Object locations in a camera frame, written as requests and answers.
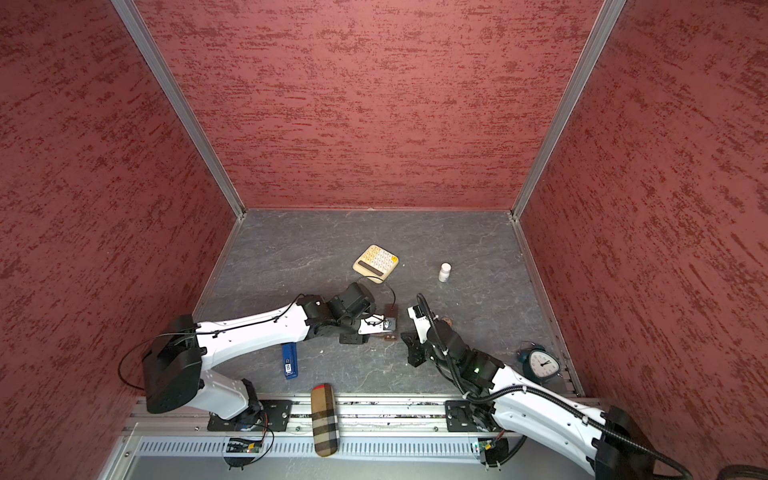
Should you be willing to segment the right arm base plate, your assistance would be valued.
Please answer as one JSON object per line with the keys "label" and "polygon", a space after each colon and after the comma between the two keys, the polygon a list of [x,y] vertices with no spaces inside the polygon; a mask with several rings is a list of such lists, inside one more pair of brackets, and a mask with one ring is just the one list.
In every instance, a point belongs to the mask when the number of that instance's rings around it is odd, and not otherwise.
{"label": "right arm base plate", "polygon": [[444,407],[449,432],[497,432],[500,430],[493,419],[495,410],[488,404],[473,404],[467,400],[447,400]]}

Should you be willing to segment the brown weekly pill organizer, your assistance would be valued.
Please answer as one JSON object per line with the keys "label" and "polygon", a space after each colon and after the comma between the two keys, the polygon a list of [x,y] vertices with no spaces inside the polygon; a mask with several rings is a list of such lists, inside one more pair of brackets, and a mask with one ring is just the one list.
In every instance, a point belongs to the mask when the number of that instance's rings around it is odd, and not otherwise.
{"label": "brown weekly pill organizer", "polygon": [[385,332],[383,338],[386,341],[397,341],[399,339],[397,320],[399,316],[399,307],[396,304],[388,304],[384,311]]}

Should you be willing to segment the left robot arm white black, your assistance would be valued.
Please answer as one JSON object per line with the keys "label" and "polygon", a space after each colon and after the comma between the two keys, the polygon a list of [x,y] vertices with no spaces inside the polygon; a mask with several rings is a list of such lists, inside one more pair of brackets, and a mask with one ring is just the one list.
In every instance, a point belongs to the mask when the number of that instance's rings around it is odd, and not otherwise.
{"label": "left robot arm white black", "polygon": [[197,322],[190,315],[172,321],[142,355],[146,410],[165,414],[182,407],[207,411],[234,430],[263,424],[263,406],[248,380],[234,380],[215,367],[275,345],[316,337],[364,343],[390,333],[395,321],[376,312],[373,294],[357,282],[326,301],[298,295],[273,311],[224,321]]}

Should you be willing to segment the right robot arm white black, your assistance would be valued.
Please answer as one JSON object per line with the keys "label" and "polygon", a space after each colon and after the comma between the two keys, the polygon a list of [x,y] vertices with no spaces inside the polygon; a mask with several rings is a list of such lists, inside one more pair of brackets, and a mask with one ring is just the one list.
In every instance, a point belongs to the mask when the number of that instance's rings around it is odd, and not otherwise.
{"label": "right robot arm white black", "polygon": [[401,335],[409,362],[431,361],[471,405],[474,423],[512,431],[571,460],[596,479],[651,479],[652,445],[624,410],[607,411],[560,396],[495,357],[468,347],[446,322],[408,309]]}

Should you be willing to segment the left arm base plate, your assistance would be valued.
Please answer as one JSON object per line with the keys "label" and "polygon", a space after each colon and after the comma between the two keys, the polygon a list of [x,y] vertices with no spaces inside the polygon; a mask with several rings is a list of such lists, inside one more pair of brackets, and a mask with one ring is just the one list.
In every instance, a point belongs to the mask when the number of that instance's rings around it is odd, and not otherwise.
{"label": "left arm base plate", "polygon": [[230,420],[210,414],[207,430],[209,432],[285,432],[291,417],[291,400],[261,400],[261,409],[248,407],[244,412]]}

